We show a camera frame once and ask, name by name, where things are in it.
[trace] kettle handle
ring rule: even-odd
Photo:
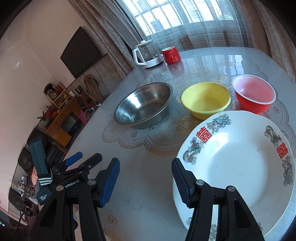
[[[142,63],[138,62],[138,58],[137,58],[137,54],[136,54],[137,51],[139,51],[140,60],[142,61]],[[137,65],[146,65],[146,62],[145,62],[140,50],[138,49],[138,47],[133,49],[133,59]]]

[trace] glass kettle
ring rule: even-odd
[[[133,59],[137,65],[143,65],[145,68],[150,68],[163,62],[163,57],[156,50],[152,40],[142,40],[133,50]]]

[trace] red double happiness character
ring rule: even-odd
[[[286,154],[288,154],[288,149],[287,149],[285,143],[281,143],[276,150],[277,150],[280,158],[283,158]]]
[[[196,136],[203,142],[206,143],[212,134],[205,128],[202,127],[199,132],[196,133]]]

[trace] white wall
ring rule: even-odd
[[[48,101],[44,87],[52,76],[22,34],[21,16],[0,41],[0,207],[8,211],[10,179],[21,149]]]
[[[45,85],[74,80],[60,56],[79,26],[93,36],[67,0],[33,0],[0,40],[0,207],[6,211],[18,156],[48,104]]]
[[[33,0],[28,6],[28,41],[44,66],[67,87],[73,81],[60,57],[79,26],[92,38],[94,31],[80,18],[67,0]],[[101,54],[107,52],[98,46]]]

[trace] red mug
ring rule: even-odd
[[[175,64],[181,60],[181,56],[175,46],[165,48],[161,52],[167,64]]]

